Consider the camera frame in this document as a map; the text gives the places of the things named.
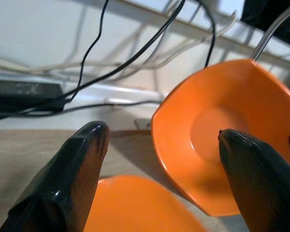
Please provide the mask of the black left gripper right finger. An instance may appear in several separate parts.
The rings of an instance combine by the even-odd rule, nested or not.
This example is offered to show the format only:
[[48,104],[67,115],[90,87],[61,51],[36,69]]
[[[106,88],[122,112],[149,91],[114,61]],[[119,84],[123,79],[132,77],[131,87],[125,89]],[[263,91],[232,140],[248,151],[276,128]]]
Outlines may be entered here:
[[220,160],[251,232],[290,232],[290,165],[266,142],[242,131],[219,132]]

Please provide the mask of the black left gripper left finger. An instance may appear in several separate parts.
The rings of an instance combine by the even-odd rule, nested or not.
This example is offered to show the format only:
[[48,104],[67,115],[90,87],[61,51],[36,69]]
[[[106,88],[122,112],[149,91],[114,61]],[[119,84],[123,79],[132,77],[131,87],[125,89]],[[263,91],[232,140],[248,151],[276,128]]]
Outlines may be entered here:
[[105,122],[91,121],[68,138],[26,186],[0,232],[82,232],[109,136]]

